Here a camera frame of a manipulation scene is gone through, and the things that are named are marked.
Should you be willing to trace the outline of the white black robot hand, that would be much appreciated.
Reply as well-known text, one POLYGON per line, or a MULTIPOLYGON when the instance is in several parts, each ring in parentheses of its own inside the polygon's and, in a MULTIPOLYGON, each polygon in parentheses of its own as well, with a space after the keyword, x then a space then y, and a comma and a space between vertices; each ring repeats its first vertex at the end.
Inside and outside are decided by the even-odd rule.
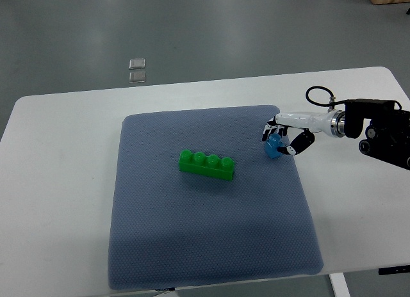
POLYGON ((295 156, 305 151, 315 141, 315 134, 324 132, 335 138, 344 137, 345 113, 340 110, 330 110, 327 113, 278 113, 265 125, 262 141, 273 134, 280 138, 287 135, 289 128, 300 129, 302 132, 293 141, 276 151, 281 154, 295 156))

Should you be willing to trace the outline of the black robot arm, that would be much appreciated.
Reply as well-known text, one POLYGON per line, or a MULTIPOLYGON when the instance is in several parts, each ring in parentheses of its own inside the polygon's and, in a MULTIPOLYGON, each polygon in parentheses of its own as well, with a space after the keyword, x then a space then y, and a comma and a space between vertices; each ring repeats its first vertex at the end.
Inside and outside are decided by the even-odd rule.
POLYGON ((344 133, 359 142, 369 157, 409 169, 409 112, 395 109, 394 100, 354 99, 345 102, 344 133))

